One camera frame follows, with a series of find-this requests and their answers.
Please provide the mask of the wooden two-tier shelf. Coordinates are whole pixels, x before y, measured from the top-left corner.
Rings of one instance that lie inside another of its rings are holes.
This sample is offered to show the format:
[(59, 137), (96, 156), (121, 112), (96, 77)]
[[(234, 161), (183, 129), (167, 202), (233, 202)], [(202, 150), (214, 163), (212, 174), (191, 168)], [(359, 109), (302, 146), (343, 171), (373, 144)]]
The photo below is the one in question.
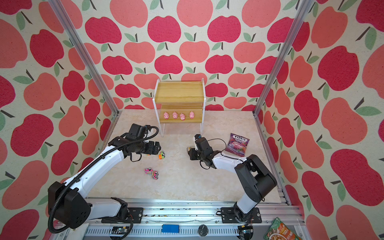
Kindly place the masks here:
[[(161, 81), (158, 79), (152, 101), (162, 136), (167, 124), (176, 123), (199, 124), (200, 133), (203, 133), (207, 103), (204, 79), (199, 82)], [(191, 111), (195, 113), (194, 119), (189, 117)], [(164, 112), (170, 115), (168, 120), (164, 119)], [(173, 112), (178, 113), (177, 119), (173, 119)], [(186, 116), (184, 121), (180, 119), (181, 113)]]

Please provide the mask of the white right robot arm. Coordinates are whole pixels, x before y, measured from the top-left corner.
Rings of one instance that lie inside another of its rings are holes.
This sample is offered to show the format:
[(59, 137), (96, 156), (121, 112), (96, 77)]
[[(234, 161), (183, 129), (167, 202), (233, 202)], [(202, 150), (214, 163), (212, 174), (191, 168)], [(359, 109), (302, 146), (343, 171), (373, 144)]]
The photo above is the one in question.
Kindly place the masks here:
[(243, 196), (234, 204), (234, 215), (243, 222), (276, 186), (277, 180), (256, 155), (235, 158), (214, 151), (209, 141), (200, 134), (194, 136), (195, 146), (188, 149), (191, 161), (199, 161), (208, 169), (226, 170), (238, 176)]

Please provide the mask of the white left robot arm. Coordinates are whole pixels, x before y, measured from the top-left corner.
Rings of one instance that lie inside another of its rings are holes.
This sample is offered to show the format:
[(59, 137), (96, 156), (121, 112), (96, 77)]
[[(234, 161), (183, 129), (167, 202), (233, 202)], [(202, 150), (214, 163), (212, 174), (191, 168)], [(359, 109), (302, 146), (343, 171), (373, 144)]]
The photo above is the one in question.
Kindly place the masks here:
[(133, 153), (158, 155), (160, 151), (160, 143), (149, 138), (134, 141), (122, 137), (112, 139), (105, 150), (75, 176), (63, 183), (54, 182), (49, 187), (48, 230), (58, 234), (94, 219), (128, 221), (131, 215), (123, 200), (112, 197), (104, 203), (96, 203), (86, 201), (86, 197), (96, 183), (126, 157)]

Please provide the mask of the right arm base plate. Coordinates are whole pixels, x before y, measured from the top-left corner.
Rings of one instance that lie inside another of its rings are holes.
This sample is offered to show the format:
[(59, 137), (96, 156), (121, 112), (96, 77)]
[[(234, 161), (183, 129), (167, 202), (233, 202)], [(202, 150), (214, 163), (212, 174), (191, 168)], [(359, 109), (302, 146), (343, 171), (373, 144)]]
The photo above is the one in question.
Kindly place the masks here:
[(253, 208), (247, 214), (244, 214), (240, 209), (221, 208), (216, 212), (216, 215), (222, 218), (223, 224), (250, 224), (262, 223), (262, 217), (258, 208)]

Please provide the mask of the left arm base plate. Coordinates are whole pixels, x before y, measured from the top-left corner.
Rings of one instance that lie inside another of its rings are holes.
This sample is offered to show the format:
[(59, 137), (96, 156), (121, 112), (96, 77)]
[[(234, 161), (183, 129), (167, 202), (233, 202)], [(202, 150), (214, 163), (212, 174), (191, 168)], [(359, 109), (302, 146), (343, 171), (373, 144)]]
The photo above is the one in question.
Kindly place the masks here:
[(102, 218), (104, 224), (140, 224), (143, 217), (143, 208), (126, 208), (115, 217)]

